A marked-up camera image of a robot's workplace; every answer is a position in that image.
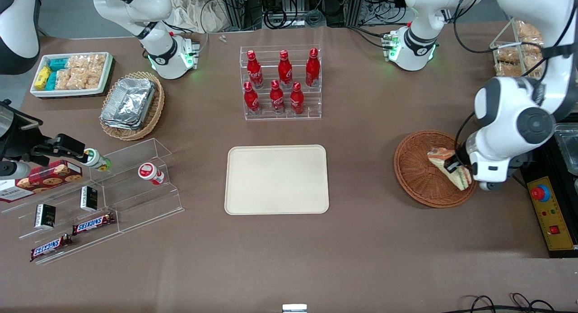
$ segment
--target table surface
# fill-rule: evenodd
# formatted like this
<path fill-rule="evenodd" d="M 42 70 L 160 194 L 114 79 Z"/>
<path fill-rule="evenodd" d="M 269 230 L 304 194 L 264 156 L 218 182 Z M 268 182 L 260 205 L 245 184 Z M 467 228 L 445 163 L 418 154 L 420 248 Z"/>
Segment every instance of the table surface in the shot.
<path fill-rule="evenodd" d="M 460 25 L 484 49 L 504 23 Z M 376 31 L 388 31 L 379 28 Z M 173 155 L 171 181 L 186 210 L 58 260 L 29 263 L 16 219 L 0 216 L 0 307 L 4 312 L 278 312 L 307 303 L 314 313 L 440 312 L 510 292 L 577 310 L 578 260 L 547 259 L 526 190 L 515 182 L 477 190 L 457 208 L 412 200 L 393 170 L 397 145 L 412 132 L 454 134 L 491 78 L 488 54 L 461 49 L 451 27 L 426 68 L 405 72 L 347 29 L 260 30 L 211 35 L 199 69 L 162 80 L 163 116 L 147 137 Z M 321 120 L 246 122 L 239 48 L 319 43 Z M 152 71 L 134 38 L 42 39 L 42 53 L 107 51 L 113 81 Z M 41 100 L 23 111 L 109 153 L 132 143 L 107 136 L 103 98 Z M 476 129 L 469 124 L 463 138 Z M 227 152 L 234 146 L 320 144 L 327 152 L 330 208 L 322 215 L 229 216 L 223 208 Z M 298 194 L 280 186 L 283 196 Z"/>

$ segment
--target white cloth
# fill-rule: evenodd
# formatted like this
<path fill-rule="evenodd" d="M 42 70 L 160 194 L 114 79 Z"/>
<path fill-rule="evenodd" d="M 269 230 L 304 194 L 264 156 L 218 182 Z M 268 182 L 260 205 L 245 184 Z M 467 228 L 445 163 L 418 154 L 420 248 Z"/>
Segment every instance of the white cloth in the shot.
<path fill-rule="evenodd" d="M 210 1 L 208 5 L 203 6 L 209 0 L 171 0 L 173 4 L 174 19 L 171 25 L 187 28 L 199 33 L 209 33 L 222 31 L 230 26 L 229 19 L 225 13 L 225 3 L 223 0 Z"/>

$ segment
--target white tray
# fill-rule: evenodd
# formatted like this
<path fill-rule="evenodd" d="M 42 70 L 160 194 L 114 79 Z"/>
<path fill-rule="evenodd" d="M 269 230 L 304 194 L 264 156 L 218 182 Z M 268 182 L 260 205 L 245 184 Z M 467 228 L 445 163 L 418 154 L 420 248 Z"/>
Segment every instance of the white tray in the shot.
<path fill-rule="evenodd" d="M 229 151 L 227 214 L 323 214 L 328 208 L 323 146 L 252 146 Z"/>
<path fill-rule="evenodd" d="M 58 58 L 70 58 L 70 56 L 80 55 L 88 56 L 93 53 L 102 53 L 107 55 L 105 60 L 105 66 L 103 68 L 103 74 L 101 74 L 101 81 L 98 83 L 98 87 L 95 89 L 71 89 L 65 91 L 41 91 L 34 87 L 34 82 L 40 73 L 40 70 L 44 66 L 48 66 L 50 60 Z M 108 76 L 110 72 L 110 67 L 112 66 L 113 57 L 109 52 L 85 52 L 85 53 L 61 53 L 61 54 L 47 54 L 42 56 L 40 64 L 38 65 L 37 72 L 34 75 L 33 83 L 30 86 L 30 93 L 35 97 L 39 98 L 68 98 L 68 97 L 85 97 L 87 95 L 95 95 L 102 93 L 107 86 Z"/>

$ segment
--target round wicker basket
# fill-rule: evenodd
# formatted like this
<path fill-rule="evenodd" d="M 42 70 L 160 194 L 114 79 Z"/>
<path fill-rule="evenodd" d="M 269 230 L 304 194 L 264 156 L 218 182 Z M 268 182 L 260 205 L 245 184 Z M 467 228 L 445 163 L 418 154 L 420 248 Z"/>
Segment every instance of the round wicker basket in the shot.
<path fill-rule="evenodd" d="M 101 126 L 103 127 L 105 133 L 111 137 L 126 141 L 138 140 L 150 134 L 154 126 L 157 125 L 158 120 L 161 117 L 161 112 L 163 111 L 163 105 L 165 105 L 165 92 L 163 91 L 163 87 L 161 86 L 161 82 L 159 82 L 158 78 L 156 78 L 153 74 L 149 74 L 148 72 L 134 72 L 132 74 L 124 76 L 123 78 L 136 78 L 136 79 L 146 78 L 156 84 L 153 101 L 150 104 L 149 112 L 147 113 L 147 116 L 144 120 L 145 123 L 139 130 L 113 128 L 111 126 L 107 126 L 103 122 L 101 122 Z M 119 81 L 120 79 L 116 83 L 114 83 L 114 85 L 109 89 L 109 92 L 107 93 L 107 97 L 105 98 L 103 104 L 103 109 L 107 105 L 107 102 L 110 99 L 110 95 Z"/>
<path fill-rule="evenodd" d="M 434 208 L 450 208 L 471 197 L 476 182 L 460 191 L 427 157 L 432 148 L 454 148 L 454 138 L 437 130 L 421 130 L 399 143 L 394 170 L 402 188 L 415 200 Z"/>

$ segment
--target clear plastic container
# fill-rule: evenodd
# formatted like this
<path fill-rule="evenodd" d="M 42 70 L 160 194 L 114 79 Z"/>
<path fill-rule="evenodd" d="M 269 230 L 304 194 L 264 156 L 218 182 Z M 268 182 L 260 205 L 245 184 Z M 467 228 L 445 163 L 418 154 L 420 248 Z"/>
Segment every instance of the clear plastic container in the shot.
<path fill-rule="evenodd" d="M 554 136 L 568 172 L 578 177 L 578 123 L 556 125 Z"/>
<path fill-rule="evenodd" d="M 63 189 L 57 187 L 50 196 L 42 196 L 43 194 L 31 196 L 25 198 L 26 203 L 10 208 L 7 213 L 18 216 L 20 239 L 31 240 L 30 249 L 58 239 L 64 233 L 72 234 L 73 225 L 88 222 L 108 212 L 113 213 L 115 223 L 74 235 L 71 245 L 38 257 L 34 262 L 45 264 L 61 259 L 184 210 L 179 190 L 171 183 L 167 165 L 161 159 L 170 154 L 171 152 L 155 138 L 140 142 L 106 154 L 105 157 L 112 163 L 109 171 L 99 172 L 86 168 L 85 171 L 90 171 L 89 179 L 75 183 L 74 187 Z M 139 177 L 138 168 L 145 162 L 153 163 L 165 174 L 165 181 L 161 185 L 153 185 L 150 181 Z M 98 192 L 96 212 L 80 208 L 81 187 L 84 185 L 93 187 Z M 34 228 L 37 204 L 56 207 L 53 229 Z M 29 255 L 30 253 L 23 253 L 23 260 L 29 260 Z"/>
<path fill-rule="evenodd" d="M 319 50 L 318 59 L 321 64 L 318 87 L 309 87 L 305 84 L 305 66 L 307 64 L 307 60 L 309 60 L 309 50 L 313 47 Z M 253 50 L 255 52 L 256 59 L 261 64 L 261 69 L 263 71 L 263 88 L 255 89 L 258 95 L 259 104 L 262 109 L 259 115 L 251 115 L 247 105 L 243 101 L 243 83 L 249 81 L 249 75 L 247 73 L 248 50 Z M 279 79 L 277 66 L 279 65 L 279 52 L 281 50 L 287 50 L 287 52 L 289 52 L 289 61 L 293 66 L 293 82 L 301 83 L 301 91 L 303 91 L 303 95 L 305 96 L 305 111 L 301 115 L 295 115 L 293 112 L 291 112 L 291 101 L 289 100 L 289 96 L 291 95 L 290 89 L 283 91 L 283 100 L 286 109 L 284 113 L 276 114 L 275 111 L 273 111 L 273 107 L 271 105 L 271 99 L 269 97 L 269 93 L 271 91 L 271 81 L 273 79 Z M 239 64 L 241 77 L 239 91 L 241 96 L 240 99 L 243 103 L 245 120 L 307 120 L 320 119 L 322 117 L 323 62 L 320 45 L 241 47 Z"/>

